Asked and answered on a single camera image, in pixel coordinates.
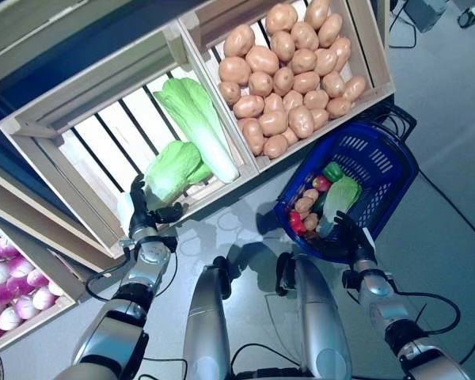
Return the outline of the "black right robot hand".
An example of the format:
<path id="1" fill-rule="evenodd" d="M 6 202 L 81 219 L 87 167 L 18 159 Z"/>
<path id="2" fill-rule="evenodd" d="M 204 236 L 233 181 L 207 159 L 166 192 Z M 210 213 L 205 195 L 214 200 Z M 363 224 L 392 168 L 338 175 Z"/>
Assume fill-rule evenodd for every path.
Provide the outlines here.
<path id="1" fill-rule="evenodd" d="M 338 241 L 335 245 L 336 258 L 344 264 L 353 266 L 367 260 L 377 264 L 374 241 L 367 228 L 360 227 L 350 216 L 342 211 L 334 218 Z"/>

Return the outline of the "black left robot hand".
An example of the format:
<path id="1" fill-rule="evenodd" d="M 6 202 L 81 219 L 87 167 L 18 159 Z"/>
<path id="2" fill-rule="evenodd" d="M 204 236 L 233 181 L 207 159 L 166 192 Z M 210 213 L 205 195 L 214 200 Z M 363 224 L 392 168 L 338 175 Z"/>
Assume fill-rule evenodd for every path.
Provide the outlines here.
<path id="1" fill-rule="evenodd" d="M 175 202 L 172 206 L 160 207 L 150 211 L 147 207 L 146 196 L 143 191 L 143 175 L 138 174 L 131 183 L 130 196 L 133 213 L 129 223 L 128 237 L 133 238 L 140 230 L 152 229 L 158 232 L 158 225 L 177 222 L 183 215 L 181 203 Z"/>

